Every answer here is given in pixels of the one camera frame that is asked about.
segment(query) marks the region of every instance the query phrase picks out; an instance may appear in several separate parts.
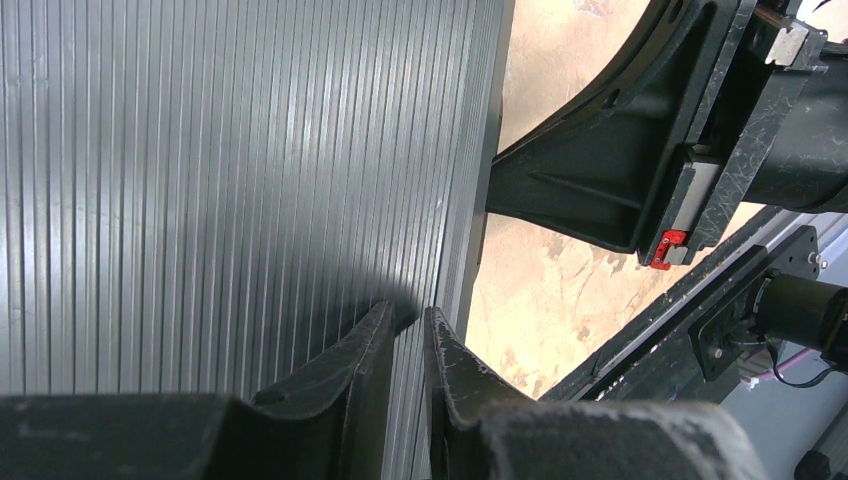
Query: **black metal frame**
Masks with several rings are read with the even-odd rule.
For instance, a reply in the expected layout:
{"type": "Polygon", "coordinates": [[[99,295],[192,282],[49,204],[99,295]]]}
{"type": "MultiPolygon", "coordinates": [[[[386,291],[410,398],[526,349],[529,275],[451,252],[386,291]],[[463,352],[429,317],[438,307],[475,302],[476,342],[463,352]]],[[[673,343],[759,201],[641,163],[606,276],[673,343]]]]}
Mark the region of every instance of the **black metal frame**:
{"type": "MultiPolygon", "coordinates": [[[[754,224],[767,218],[769,215],[763,215],[754,224]]],[[[734,239],[736,242],[744,241],[752,232],[740,233],[734,239]]],[[[740,380],[736,360],[745,347],[733,343],[731,334],[737,326],[745,327],[752,318],[751,310],[762,281],[776,274],[816,279],[818,265],[808,262],[808,258],[818,252],[817,239],[815,228],[804,226],[771,252],[764,246],[751,247],[604,375],[586,375],[591,364],[587,362],[543,399],[720,403],[740,380]]],[[[728,258],[726,252],[713,255],[718,261],[728,258]]],[[[693,271],[691,275],[693,278],[703,275],[703,270],[693,271]]],[[[684,278],[679,285],[686,284],[684,278]]],[[[643,315],[650,315],[650,308],[647,312],[643,315]]],[[[634,321],[644,329],[647,325],[639,320],[634,321]]]]}
{"type": "Polygon", "coordinates": [[[598,78],[495,158],[488,211],[667,269],[717,245],[743,200],[848,209],[848,127],[831,127],[846,60],[820,60],[826,33],[792,20],[798,3],[651,2],[598,78]],[[773,60],[792,28],[797,54],[773,60]],[[812,150],[793,133],[826,127],[812,150]]]}
{"type": "MultiPolygon", "coordinates": [[[[597,393],[590,391],[592,387],[604,378],[610,377],[610,372],[620,362],[624,361],[628,355],[635,353],[646,341],[650,343],[649,339],[658,331],[657,324],[661,322],[662,317],[672,307],[678,304],[694,303],[697,293],[693,293],[693,290],[702,280],[709,277],[710,273],[716,271],[720,266],[731,264],[735,259],[736,253],[746,244],[752,242],[752,239],[769,222],[774,220],[780,211],[777,207],[766,207],[762,209],[754,218],[701,260],[689,273],[672,285],[667,292],[660,295],[633,318],[618,334],[589,355],[589,358],[546,392],[542,396],[542,400],[570,401],[597,398],[597,393]]],[[[642,349],[642,352],[647,350],[648,354],[650,354],[650,351],[655,345],[657,344],[647,345],[642,349]]],[[[691,353],[692,350],[689,347],[688,349],[681,349],[679,355],[681,358],[687,358],[691,356],[691,353]]]]}

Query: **ribbed rubber mat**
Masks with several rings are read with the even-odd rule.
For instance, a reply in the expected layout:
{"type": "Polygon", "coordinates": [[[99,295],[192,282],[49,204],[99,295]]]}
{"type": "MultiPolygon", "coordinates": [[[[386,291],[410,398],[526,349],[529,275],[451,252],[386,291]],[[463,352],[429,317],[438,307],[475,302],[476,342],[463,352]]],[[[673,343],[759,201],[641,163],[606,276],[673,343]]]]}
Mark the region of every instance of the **ribbed rubber mat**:
{"type": "Polygon", "coordinates": [[[378,300],[459,311],[510,3],[0,2],[0,393],[247,396],[378,300]]]}

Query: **black plastic bracket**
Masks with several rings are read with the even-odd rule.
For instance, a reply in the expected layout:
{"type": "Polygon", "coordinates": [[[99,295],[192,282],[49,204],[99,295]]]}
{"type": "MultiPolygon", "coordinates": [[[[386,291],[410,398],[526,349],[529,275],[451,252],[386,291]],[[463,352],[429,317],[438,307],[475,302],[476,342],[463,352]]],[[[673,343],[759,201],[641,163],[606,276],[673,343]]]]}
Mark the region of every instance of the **black plastic bracket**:
{"type": "Polygon", "coordinates": [[[749,337],[746,330],[753,327],[752,311],[757,296],[770,276],[777,274],[815,280],[819,265],[810,262],[818,254],[816,229],[804,226],[781,242],[756,267],[735,278],[724,296],[689,330],[692,348],[698,364],[708,381],[718,379],[745,349],[749,337]]]}
{"type": "MultiPolygon", "coordinates": [[[[739,204],[768,193],[769,182],[754,183],[758,172],[776,138],[793,137],[783,126],[808,79],[830,67],[820,60],[826,32],[787,12],[798,2],[768,3],[652,1],[598,78],[495,158],[487,210],[615,252],[636,252],[642,265],[654,268],[690,264],[700,250],[717,245],[739,204]],[[804,34],[792,37],[803,40],[793,44],[794,56],[785,53],[791,42],[777,34],[784,23],[804,34]],[[775,51],[782,52],[777,61],[775,51]],[[669,245],[670,235],[681,238],[669,245]]],[[[829,83],[848,83],[843,77],[831,75],[829,83]]],[[[828,99],[828,108],[832,104],[828,99]]],[[[829,117],[819,112],[815,118],[829,117]]],[[[833,134],[840,145],[842,130],[833,134]]],[[[794,150],[781,148],[767,171],[813,163],[787,160],[787,153],[794,150]]],[[[844,186],[845,170],[833,175],[832,167],[815,166],[815,176],[825,179],[797,189],[814,204],[831,199],[833,188],[823,187],[844,186]]],[[[793,183],[787,177],[780,185],[793,183]]],[[[772,195],[769,203],[789,205],[798,196],[772,195]]]]}
{"type": "Polygon", "coordinates": [[[249,405],[222,395],[0,400],[0,472],[20,478],[380,478],[394,350],[381,303],[249,405]]]}
{"type": "Polygon", "coordinates": [[[458,342],[440,310],[424,321],[433,480],[763,478],[714,405],[535,402],[458,342]]]}

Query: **red clip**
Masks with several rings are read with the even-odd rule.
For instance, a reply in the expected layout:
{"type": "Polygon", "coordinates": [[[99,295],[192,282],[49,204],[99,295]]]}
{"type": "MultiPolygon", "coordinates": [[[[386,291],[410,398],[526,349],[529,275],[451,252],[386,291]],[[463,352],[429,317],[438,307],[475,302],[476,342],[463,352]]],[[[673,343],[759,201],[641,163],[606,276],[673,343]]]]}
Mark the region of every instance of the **red clip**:
{"type": "Polygon", "coordinates": [[[656,268],[657,270],[670,269],[671,264],[665,262],[665,256],[668,254],[668,249],[671,247],[682,247],[684,241],[686,241],[686,232],[681,232],[680,230],[666,230],[660,239],[657,251],[654,252],[654,259],[651,260],[651,268],[656,268]]]}

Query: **purple wire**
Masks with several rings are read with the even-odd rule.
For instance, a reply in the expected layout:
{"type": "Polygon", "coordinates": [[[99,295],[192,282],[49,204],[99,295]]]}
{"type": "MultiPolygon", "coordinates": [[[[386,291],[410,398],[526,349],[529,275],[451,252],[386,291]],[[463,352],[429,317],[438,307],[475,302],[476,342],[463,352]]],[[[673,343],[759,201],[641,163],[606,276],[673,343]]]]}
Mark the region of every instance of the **purple wire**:
{"type": "MultiPolygon", "coordinates": [[[[800,352],[796,353],[795,355],[792,355],[791,357],[787,358],[783,363],[777,366],[777,369],[780,371],[780,373],[784,373],[787,369],[792,368],[793,366],[800,363],[802,360],[812,355],[813,352],[815,352],[815,350],[811,348],[805,348],[800,352]]],[[[752,385],[755,385],[759,382],[764,382],[773,378],[774,369],[770,368],[763,373],[758,373],[757,375],[752,375],[750,377],[742,377],[742,380],[752,385]]]]}

